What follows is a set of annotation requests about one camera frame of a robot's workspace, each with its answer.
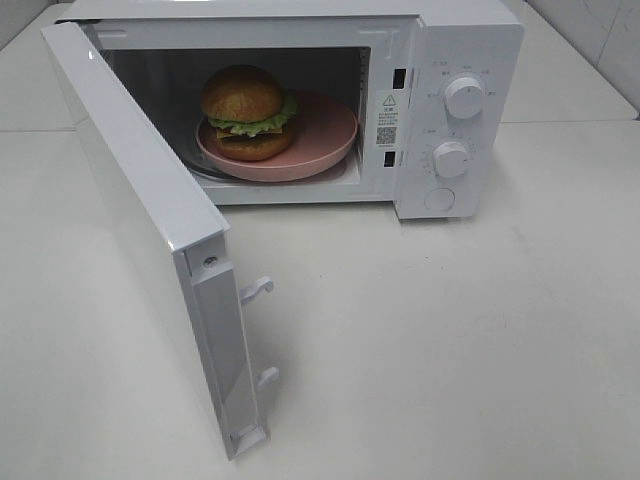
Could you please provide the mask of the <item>white upper power knob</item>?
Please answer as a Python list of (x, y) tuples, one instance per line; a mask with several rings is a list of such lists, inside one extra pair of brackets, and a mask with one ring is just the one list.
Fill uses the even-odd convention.
[(485, 87), (481, 79), (473, 74), (464, 74), (450, 80), (443, 90), (443, 99), (448, 113), (460, 120), (474, 117), (483, 109)]

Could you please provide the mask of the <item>pink round plate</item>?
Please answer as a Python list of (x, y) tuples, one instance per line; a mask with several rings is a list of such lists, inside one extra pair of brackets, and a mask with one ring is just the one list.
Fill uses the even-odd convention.
[(195, 140), (207, 166), (255, 182), (289, 182), (308, 178), (339, 163), (351, 150), (358, 121), (342, 103), (319, 93), (294, 90), (298, 113), (291, 123), (295, 138), (288, 149), (261, 161), (228, 158), (215, 146), (207, 120), (197, 127)]

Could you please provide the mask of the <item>round white door button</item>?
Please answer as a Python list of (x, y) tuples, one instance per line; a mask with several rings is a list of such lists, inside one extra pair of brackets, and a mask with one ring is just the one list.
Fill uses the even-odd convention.
[(450, 210), (455, 203), (455, 193), (449, 188), (437, 188), (426, 194), (424, 205), (427, 209), (438, 212)]

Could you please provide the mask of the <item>white lower timer knob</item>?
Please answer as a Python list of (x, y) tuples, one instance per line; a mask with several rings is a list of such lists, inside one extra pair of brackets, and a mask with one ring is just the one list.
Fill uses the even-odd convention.
[(443, 178), (463, 175), (471, 158), (468, 148), (458, 141), (441, 143), (434, 149), (432, 157), (436, 174)]

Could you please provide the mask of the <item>white microwave door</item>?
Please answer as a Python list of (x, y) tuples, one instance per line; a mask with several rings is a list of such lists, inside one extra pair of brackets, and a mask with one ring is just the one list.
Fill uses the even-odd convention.
[(109, 223), (187, 379), (234, 459), (267, 437), (243, 307), (273, 282), (239, 287), (229, 225), (81, 27), (42, 32)]

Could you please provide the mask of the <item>white warning label sticker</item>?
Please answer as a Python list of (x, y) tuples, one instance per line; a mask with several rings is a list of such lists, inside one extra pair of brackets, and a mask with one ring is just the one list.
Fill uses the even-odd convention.
[(378, 147), (395, 146), (400, 128), (400, 109), (397, 95), (387, 90), (378, 91), (374, 117), (375, 144)]

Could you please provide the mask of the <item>burger with lettuce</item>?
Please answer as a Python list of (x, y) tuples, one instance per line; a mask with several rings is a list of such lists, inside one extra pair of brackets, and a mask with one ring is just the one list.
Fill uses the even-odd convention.
[(293, 143), (298, 113), (295, 96), (267, 71), (232, 65), (204, 84), (200, 106), (213, 128), (217, 151), (239, 161), (269, 159)]

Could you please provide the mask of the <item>white microwave oven body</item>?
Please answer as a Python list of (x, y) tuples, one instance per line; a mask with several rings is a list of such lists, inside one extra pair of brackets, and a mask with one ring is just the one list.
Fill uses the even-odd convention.
[[(349, 153), (330, 170), (289, 182), (216, 181), (195, 172), (218, 205), (390, 202), (402, 219), (468, 217), (484, 188), (524, 29), (499, 1), (77, 1), (73, 22), (181, 161), (203, 119), (199, 91), (231, 64), (252, 64), (288, 89), (319, 93), (358, 121)], [(483, 109), (452, 117), (444, 86), (464, 74), (484, 84)], [(397, 95), (393, 147), (375, 144), (377, 92)], [(458, 141), (467, 171), (436, 174), (432, 153)], [(446, 212), (425, 207), (449, 188)]]

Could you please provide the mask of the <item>glass microwave turntable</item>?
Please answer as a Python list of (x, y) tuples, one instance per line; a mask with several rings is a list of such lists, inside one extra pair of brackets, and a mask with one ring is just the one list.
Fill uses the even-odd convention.
[(237, 177), (229, 175), (219, 168), (202, 153), (198, 144), (198, 136), (184, 142), (182, 153), (179, 155), (182, 163), (196, 174), (216, 181), (230, 180), (236, 181)]

